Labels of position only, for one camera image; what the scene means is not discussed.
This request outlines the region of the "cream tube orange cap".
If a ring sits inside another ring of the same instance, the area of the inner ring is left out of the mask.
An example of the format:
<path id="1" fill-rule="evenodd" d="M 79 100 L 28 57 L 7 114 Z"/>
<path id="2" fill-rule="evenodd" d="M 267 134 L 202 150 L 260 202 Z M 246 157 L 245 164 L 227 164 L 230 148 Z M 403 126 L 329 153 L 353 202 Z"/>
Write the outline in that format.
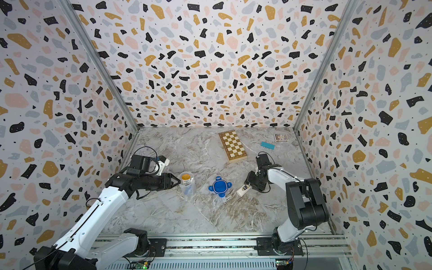
<path id="1" fill-rule="evenodd" d="M 190 173 L 181 174 L 181 182 L 184 186 L 190 185 L 191 181 L 192 181 L 192 176 Z"/>

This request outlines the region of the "clear plastic container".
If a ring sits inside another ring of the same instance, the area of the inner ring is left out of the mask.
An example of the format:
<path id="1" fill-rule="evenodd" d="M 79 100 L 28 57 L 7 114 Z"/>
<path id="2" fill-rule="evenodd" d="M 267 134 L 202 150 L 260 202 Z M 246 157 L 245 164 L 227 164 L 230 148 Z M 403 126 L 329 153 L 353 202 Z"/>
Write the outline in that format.
<path id="1" fill-rule="evenodd" d="M 192 197 L 196 193 L 196 183 L 194 175 L 191 172 L 183 172 L 180 174 L 180 188 L 184 196 Z"/>

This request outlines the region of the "blue container lid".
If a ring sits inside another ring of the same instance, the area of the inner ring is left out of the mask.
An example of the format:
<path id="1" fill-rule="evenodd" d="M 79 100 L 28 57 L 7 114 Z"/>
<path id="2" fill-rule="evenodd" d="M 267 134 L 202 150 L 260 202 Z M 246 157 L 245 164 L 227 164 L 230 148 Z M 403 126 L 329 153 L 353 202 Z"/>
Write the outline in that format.
<path id="1" fill-rule="evenodd" d="M 217 194 L 220 198 L 226 196 L 226 192 L 232 187 L 232 183 L 223 180 L 220 176 L 216 177 L 216 180 L 212 185 L 208 187 L 210 192 Z"/>

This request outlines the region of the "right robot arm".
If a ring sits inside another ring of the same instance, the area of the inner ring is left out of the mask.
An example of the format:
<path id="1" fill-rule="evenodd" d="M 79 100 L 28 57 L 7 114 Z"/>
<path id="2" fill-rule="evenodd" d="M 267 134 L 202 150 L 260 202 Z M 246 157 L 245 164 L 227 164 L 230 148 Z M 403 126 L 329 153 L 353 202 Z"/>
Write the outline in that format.
<path id="1" fill-rule="evenodd" d="M 255 172 L 249 172 L 237 194 L 243 196 L 251 189 L 267 193 L 266 188 L 272 184 L 286 192 L 288 219 L 273 230 L 271 247 L 274 252 L 285 254 L 300 235 L 328 222 L 329 213 L 316 179 L 298 178 L 278 164 L 259 166 Z"/>

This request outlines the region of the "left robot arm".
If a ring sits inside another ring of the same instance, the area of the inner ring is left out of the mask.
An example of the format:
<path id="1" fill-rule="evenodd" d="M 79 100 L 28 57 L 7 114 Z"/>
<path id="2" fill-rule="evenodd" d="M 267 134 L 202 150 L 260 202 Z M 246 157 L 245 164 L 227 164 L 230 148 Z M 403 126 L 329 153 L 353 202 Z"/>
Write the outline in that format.
<path id="1" fill-rule="evenodd" d="M 147 232 L 130 228 L 116 240 L 92 250 L 97 237 L 114 214 L 139 190 L 169 190 L 181 183 L 171 173 L 161 175 L 129 175 L 110 177 L 96 202 L 83 217 L 57 242 L 41 247 L 34 255 L 38 270 L 103 270 L 128 254 L 153 256 Z"/>

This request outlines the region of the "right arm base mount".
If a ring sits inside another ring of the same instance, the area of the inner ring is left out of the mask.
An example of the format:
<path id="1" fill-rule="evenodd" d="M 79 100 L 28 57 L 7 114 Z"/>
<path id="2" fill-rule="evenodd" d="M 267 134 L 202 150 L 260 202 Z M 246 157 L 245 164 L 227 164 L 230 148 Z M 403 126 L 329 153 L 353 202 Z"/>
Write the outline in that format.
<path id="1" fill-rule="evenodd" d="M 254 249 L 258 252 L 259 256 L 304 255 L 304 251 L 302 250 L 302 245 L 299 240 L 283 243 L 277 238 L 277 236 L 257 238 Z"/>

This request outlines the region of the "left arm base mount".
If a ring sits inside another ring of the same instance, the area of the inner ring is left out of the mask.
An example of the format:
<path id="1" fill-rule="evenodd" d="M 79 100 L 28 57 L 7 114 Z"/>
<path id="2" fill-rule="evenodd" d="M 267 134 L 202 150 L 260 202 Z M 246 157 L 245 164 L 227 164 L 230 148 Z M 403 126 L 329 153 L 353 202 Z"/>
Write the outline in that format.
<path id="1" fill-rule="evenodd" d="M 128 253 L 129 257 L 163 257 L 167 244 L 166 238 L 149 238 L 148 233 L 142 229 L 129 228 L 126 229 L 124 234 L 133 234 L 137 239 L 137 246 Z"/>

